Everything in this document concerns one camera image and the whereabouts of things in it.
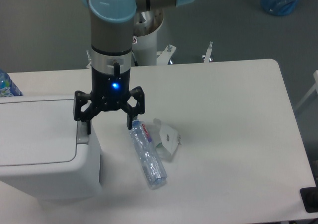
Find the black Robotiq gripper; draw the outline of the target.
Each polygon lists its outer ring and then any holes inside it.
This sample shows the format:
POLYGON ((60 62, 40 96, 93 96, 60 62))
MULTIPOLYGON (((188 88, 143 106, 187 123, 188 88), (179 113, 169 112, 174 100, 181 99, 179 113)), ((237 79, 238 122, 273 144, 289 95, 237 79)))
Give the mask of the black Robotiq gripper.
POLYGON ((121 109, 127 114, 127 128, 132 129, 132 122, 138 115, 145 113, 145 94, 140 86, 129 90, 130 69, 120 74, 119 77, 103 74, 94 68, 91 69, 92 91, 85 93, 75 91, 73 115, 75 121, 86 123, 87 134, 91 134, 91 120, 99 114, 102 106, 107 104, 106 110, 121 109), (133 107, 129 104, 130 98, 136 100, 133 107))

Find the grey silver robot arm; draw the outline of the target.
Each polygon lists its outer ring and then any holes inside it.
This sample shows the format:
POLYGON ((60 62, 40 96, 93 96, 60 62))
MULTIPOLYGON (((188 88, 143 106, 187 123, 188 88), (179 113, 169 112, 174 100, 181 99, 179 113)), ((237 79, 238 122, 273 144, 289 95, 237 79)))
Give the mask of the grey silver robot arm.
POLYGON ((82 0, 90 15, 91 92, 76 91, 74 119, 91 126, 100 112, 123 110, 127 128, 145 112, 141 87, 129 88, 135 16, 137 13, 195 0, 82 0))

